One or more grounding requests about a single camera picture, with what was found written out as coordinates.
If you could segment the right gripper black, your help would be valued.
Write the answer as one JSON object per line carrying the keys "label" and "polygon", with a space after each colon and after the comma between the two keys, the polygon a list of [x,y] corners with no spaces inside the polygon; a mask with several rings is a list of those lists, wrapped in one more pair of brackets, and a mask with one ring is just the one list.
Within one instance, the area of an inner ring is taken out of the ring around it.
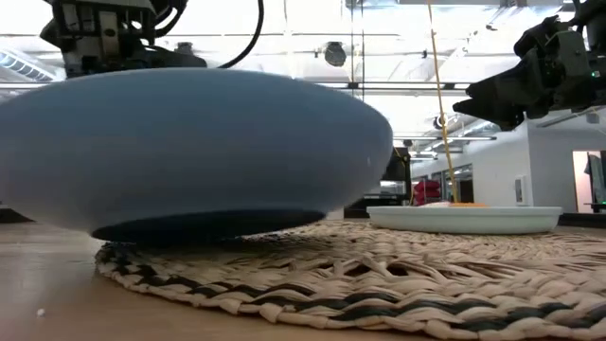
{"label": "right gripper black", "polygon": [[[591,65],[579,33],[558,32],[544,46],[530,48],[523,61],[527,68],[517,65],[471,84],[466,89],[471,99],[455,103],[453,110],[512,131],[525,114],[541,118],[601,104],[601,72]],[[525,102],[525,107],[510,102]]]}

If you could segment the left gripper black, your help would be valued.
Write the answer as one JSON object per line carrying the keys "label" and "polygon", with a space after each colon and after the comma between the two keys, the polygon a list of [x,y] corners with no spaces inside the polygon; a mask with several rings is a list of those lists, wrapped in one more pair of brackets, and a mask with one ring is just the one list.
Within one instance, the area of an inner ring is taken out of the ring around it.
{"label": "left gripper black", "polygon": [[40,33],[62,53],[68,78],[123,70],[207,67],[189,47],[155,44],[179,21],[178,0],[52,0],[52,19]]}

